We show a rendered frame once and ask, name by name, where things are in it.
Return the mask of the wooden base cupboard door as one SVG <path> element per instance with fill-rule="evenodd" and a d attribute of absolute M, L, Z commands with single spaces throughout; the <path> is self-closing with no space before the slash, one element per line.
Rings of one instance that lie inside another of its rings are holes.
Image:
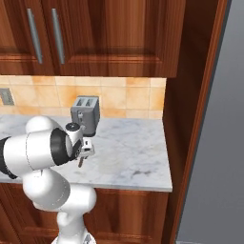
<path fill-rule="evenodd" d="M 84 216 L 97 244 L 161 244 L 168 193 L 96 189 Z"/>
<path fill-rule="evenodd" d="M 51 244 L 57 237 L 56 213 L 37 210 L 20 184 L 0 183 L 0 202 L 21 244 Z"/>

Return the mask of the grey wall socket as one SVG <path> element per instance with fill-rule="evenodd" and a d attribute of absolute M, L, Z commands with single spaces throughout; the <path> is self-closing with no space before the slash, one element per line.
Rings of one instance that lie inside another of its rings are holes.
<path fill-rule="evenodd" d="M 14 102 L 9 88 L 0 88 L 0 97 L 4 105 L 13 106 Z"/>

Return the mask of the grey toaster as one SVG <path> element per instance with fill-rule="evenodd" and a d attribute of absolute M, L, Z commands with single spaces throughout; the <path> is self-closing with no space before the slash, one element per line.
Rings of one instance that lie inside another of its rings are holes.
<path fill-rule="evenodd" d="M 71 106 L 71 121 L 81 126 L 86 137 L 93 137 L 99 120 L 99 97 L 78 95 Z"/>

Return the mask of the wooden wall cupboard door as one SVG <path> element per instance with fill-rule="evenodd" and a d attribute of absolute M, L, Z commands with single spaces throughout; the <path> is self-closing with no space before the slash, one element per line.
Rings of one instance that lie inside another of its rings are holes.
<path fill-rule="evenodd" d="M 175 77 L 186 0 L 41 0 L 57 75 Z M 57 10 L 60 64 L 51 9 Z"/>
<path fill-rule="evenodd" d="M 32 43 L 27 9 L 34 15 L 42 64 Z M 0 0 L 0 74 L 54 75 L 41 0 Z"/>

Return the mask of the tall wooden side panel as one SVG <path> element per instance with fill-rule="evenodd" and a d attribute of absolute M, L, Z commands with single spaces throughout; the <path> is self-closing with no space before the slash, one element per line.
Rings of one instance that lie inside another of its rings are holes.
<path fill-rule="evenodd" d="M 230 0 L 187 0 L 177 76 L 166 83 L 163 125 L 173 183 L 161 244 L 174 244 L 207 91 Z"/>

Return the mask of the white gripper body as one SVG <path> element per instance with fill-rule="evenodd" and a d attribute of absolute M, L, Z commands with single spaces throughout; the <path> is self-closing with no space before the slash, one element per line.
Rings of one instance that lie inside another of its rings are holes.
<path fill-rule="evenodd" d="M 79 158 L 87 158 L 95 154 L 94 147 L 90 149 L 81 149 L 80 154 L 78 155 Z"/>

